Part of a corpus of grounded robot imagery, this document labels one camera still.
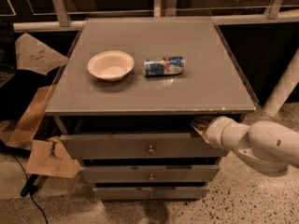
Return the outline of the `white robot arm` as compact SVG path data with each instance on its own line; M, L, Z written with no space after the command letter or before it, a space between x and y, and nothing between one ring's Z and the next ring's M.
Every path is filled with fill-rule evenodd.
M203 116L191 126L214 148L233 152L260 174L283 176L299 168L299 133L273 121L242 124L226 116Z

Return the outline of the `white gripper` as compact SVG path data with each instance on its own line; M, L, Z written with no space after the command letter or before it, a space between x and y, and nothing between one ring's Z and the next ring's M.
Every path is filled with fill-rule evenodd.
M249 125L227 117L200 116L191 121L194 130L210 145L222 150L237 150L249 131Z

